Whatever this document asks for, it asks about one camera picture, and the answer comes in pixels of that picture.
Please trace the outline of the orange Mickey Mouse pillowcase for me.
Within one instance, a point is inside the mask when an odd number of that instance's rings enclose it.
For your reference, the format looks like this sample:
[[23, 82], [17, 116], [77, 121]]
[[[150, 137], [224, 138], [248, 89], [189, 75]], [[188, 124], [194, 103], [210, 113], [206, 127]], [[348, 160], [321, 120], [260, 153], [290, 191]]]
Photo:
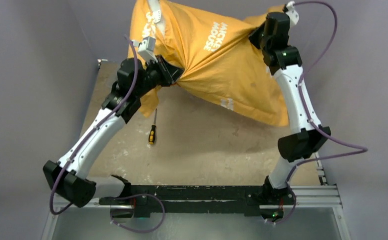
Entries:
[[154, 53], [184, 70], [176, 84], [190, 94], [274, 127], [289, 123], [277, 82], [249, 34], [266, 14], [237, 19], [169, 0], [138, 0], [130, 38], [156, 40]]

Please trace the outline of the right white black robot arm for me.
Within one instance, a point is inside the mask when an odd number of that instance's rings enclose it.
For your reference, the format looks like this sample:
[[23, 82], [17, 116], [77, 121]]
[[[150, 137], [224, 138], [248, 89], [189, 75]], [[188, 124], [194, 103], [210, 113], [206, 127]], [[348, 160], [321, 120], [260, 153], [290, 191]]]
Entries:
[[250, 35], [250, 42], [263, 54], [263, 61], [280, 87], [286, 104], [291, 134], [278, 140], [280, 159], [266, 177], [259, 197], [273, 204], [287, 195], [288, 182], [297, 167], [317, 152], [331, 134], [313, 112], [301, 75], [299, 50], [288, 44], [289, 30], [298, 21], [294, 10], [270, 12]]

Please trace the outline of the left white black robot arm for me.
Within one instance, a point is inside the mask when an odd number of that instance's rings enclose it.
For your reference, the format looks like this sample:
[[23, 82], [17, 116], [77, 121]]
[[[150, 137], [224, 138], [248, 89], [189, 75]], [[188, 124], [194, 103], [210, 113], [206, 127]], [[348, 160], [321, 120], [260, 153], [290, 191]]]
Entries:
[[109, 141], [139, 110], [141, 98], [156, 87], [176, 84], [183, 73], [183, 67], [169, 63], [161, 55], [146, 63], [133, 57], [122, 61], [111, 91], [92, 124], [65, 155], [57, 161], [48, 160], [42, 168], [51, 188], [51, 211], [54, 210], [55, 194], [79, 208], [91, 199], [101, 197], [112, 197], [120, 205], [129, 202], [131, 191], [125, 187], [123, 178], [114, 176], [118, 186], [111, 184], [105, 191], [100, 191], [97, 183], [88, 180], [87, 176]]

